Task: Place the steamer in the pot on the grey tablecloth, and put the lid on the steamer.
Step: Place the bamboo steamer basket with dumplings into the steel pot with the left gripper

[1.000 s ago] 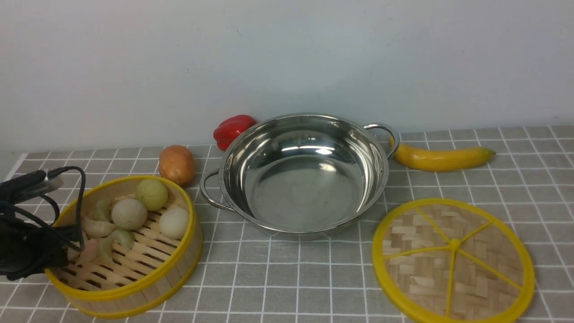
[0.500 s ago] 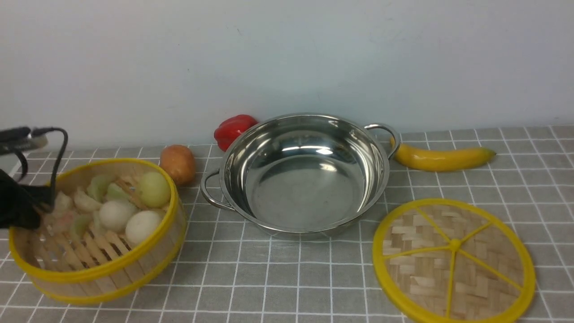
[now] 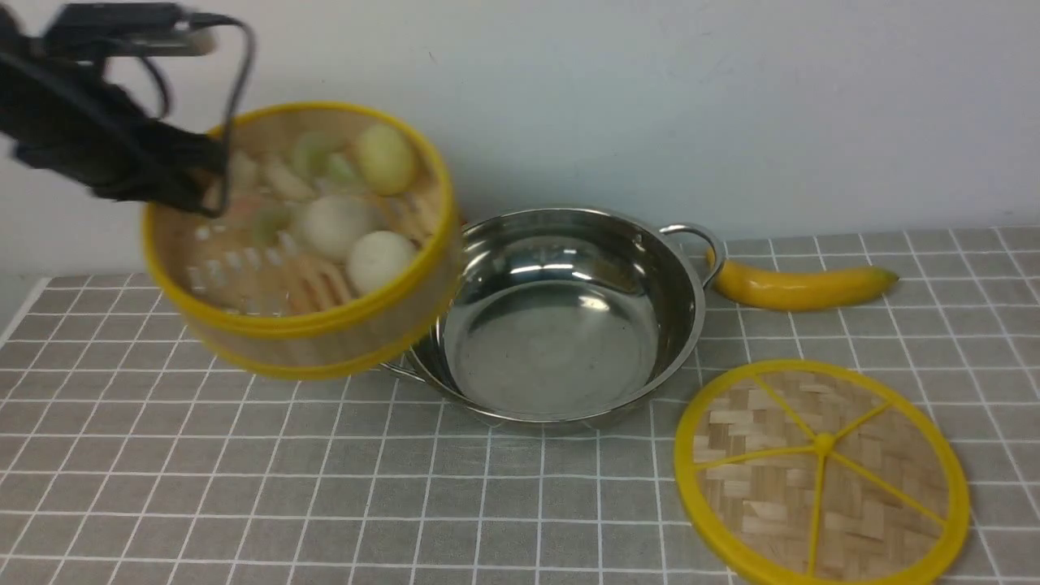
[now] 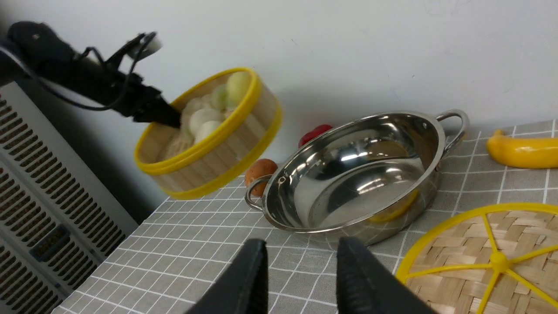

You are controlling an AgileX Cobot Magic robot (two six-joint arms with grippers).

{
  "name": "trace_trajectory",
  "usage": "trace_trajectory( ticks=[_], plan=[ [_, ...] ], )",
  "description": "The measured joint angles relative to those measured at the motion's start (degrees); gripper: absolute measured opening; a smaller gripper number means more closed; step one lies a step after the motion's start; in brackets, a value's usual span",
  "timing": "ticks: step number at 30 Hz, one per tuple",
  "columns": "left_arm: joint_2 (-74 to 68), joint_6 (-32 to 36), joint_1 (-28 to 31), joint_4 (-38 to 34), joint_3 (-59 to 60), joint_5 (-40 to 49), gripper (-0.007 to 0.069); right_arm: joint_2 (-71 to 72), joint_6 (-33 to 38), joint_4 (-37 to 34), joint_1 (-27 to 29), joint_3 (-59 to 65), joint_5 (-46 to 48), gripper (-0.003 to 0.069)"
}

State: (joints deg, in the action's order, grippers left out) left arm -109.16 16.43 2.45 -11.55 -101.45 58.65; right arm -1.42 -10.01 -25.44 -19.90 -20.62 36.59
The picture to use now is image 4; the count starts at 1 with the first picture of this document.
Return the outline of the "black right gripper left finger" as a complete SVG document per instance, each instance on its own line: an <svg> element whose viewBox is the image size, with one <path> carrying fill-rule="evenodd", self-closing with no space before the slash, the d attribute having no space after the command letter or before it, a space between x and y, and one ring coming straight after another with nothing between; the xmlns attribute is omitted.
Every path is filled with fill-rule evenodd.
<svg viewBox="0 0 558 314"><path fill-rule="evenodd" d="M249 239L232 263L188 314L267 314L269 300L266 242Z"/></svg>

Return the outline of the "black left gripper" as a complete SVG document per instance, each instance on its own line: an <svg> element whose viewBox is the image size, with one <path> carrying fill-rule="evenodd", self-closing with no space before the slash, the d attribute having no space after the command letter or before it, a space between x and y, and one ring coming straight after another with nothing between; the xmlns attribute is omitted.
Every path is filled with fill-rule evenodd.
<svg viewBox="0 0 558 314"><path fill-rule="evenodd" d="M155 87L145 85L143 78L132 73L124 80L124 96L114 110L136 123L159 123L178 129L180 113L170 106Z"/></svg>

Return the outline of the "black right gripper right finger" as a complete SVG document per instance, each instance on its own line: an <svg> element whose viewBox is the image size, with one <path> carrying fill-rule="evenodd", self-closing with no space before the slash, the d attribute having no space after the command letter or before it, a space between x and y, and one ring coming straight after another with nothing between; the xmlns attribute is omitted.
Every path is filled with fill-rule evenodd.
<svg viewBox="0 0 558 314"><path fill-rule="evenodd" d="M337 245L337 310L340 314L433 314L355 237Z"/></svg>

